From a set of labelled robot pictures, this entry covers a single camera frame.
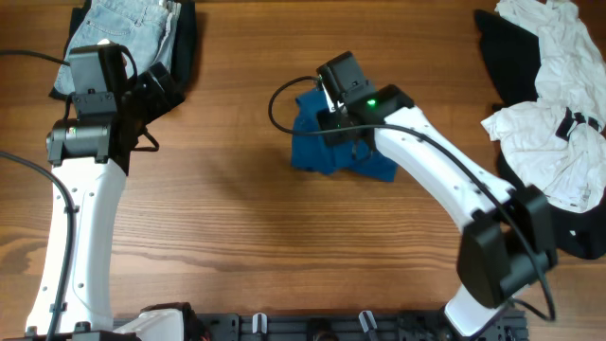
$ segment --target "table top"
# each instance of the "table top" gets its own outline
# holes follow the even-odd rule
[[[0,2],[0,48],[61,56],[71,6]],[[461,151],[494,171],[480,120],[499,98],[482,62],[473,9],[495,1],[204,2],[187,100],[151,124],[159,153],[134,153],[114,233],[118,317],[188,301],[198,313],[304,314],[437,309],[455,293],[459,233],[410,175],[394,183],[290,167],[291,138],[267,118],[285,81],[350,50],[378,86],[397,84]],[[606,51],[606,4],[580,17]],[[63,114],[48,91],[56,65],[0,61],[0,150],[39,164]],[[276,102],[292,124],[295,86]],[[21,335],[44,268],[51,186],[0,162],[0,337]],[[606,333],[606,261],[560,253],[548,278],[559,320],[529,318],[533,340]],[[524,298],[544,309],[534,285]]]

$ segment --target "denim fabric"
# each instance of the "denim fabric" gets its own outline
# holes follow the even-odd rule
[[[72,48],[95,45],[103,39],[125,45],[131,51],[138,73],[154,62],[169,17],[169,10],[157,0],[93,0],[91,9],[74,34],[65,59],[69,61]],[[128,62],[127,75],[133,74]],[[55,88],[63,94],[74,91],[69,67],[59,69]]]
[[[160,49],[152,64],[161,62],[170,71],[172,48],[174,47],[175,35],[177,34],[177,22],[181,13],[181,4],[168,1],[167,9],[169,10],[169,17],[167,18],[167,25],[164,30],[164,38],[160,43]]]

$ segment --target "wood grain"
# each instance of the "wood grain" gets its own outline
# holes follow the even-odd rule
[[[283,82],[351,50],[379,86],[400,86],[446,137],[493,171],[494,148],[479,122],[498,97],[472,10],[494,3],[198,4],[198,76],[187,101],[151,125],[161,151],[134,154],[118,209],[116,316],[169,301],[240,314],[394,312],[448,301],[459,284],[459,236],[439,204],[404,171],[385,184],[347,171],[293,170],[290,138],[270,125],[266,106]],[[604,4],[580,3],[602,51]],[[70,11],[1,7],[0,48],[61,56]],[[0,62],[1,150],[45,164],[46,133],[62,115],[62,104],[46,96],[56,72],[30,58]],[[278,99],[281,122],[291,124],[294,96],[310,86]],[[36,296],[50,195],[42,177],[0,163],[0,337],[21,334]],[[548,276],[559,321],[530,318],[532,339],[603,338],[605,270],[604,260],[561,254]],[[541,297],[536,286],[526,294],[540,305]]]

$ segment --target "wooden surface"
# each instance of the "wooden surface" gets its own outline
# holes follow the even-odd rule
[[[159,153],[135,153],[116,217],[116,316],[189,301],[199,313],[274,314],[436,309],[455,293],[458,232],[405,171],[385,184],[289,166],[289,136],[269,97],[345,50],[377,85],[393,82],[464,153],[494,170],[479,122],[498,101],[477,48],[472,10],[495,1],[201,3],[198,76],[187,101],[154,122]],[[606,50],[606,5],[581,3]],[[0,7],[0,48],[61,56],[69,6]],[[0,61],[0,150],[45,164],[62,116],[46,94],[57,67]],[[276,103],[292,124],[294,96]],[[0,337],[20,335],[44,266],[51,186],[0,162]],[[559,321],[530,318],[533,340],[606,333],[606,262],[561,254],[551,274]],[[526,299],[544,307],[535,285]]]

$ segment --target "folded blue garment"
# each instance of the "folded blue garment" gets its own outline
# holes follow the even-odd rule
[[[324,92],[316,89],[296,99],[299,115],[294,120],[296,131],[315,132],[320,129],[316,116],[328,109]],[[398,164],[379,152],[372,152],[363,140],[349,141],[328,147],[322,136],[293,136],[291,165],[305,171],[331,175],[348,169],[365,176],[393,182]]]

